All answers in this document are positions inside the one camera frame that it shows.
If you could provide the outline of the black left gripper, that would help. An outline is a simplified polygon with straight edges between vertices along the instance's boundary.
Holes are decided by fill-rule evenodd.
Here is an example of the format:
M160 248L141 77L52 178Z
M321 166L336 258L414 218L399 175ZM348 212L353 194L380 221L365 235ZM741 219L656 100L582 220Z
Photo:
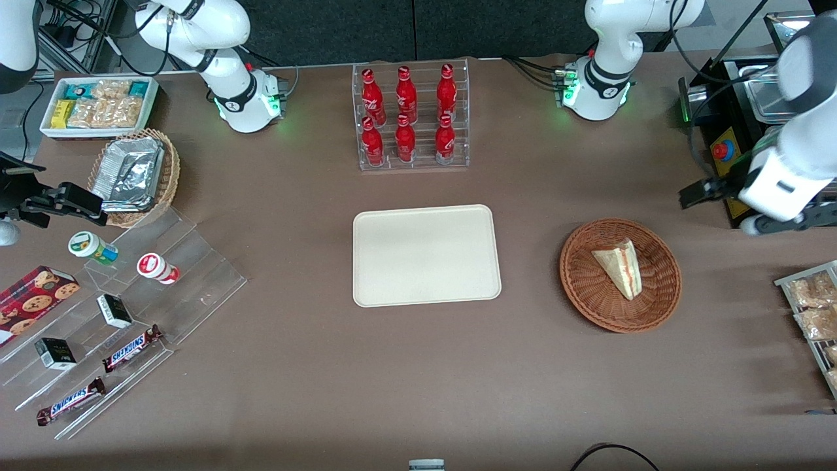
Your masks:
M745 186L745 172L729 172L723 176L702 179L679 191L679 206L690 209L708 201L738 199Z

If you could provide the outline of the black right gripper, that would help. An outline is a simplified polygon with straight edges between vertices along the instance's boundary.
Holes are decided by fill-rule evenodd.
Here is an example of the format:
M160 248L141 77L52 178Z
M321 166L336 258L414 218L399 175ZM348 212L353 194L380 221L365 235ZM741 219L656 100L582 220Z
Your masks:
M40 184L36 173L45 170L43 166L1 152L2 218L39 228L48 227L51 215L77 217L101 227L107 225L109 215L102 209L101 197L72 183L61 183L58 190Z

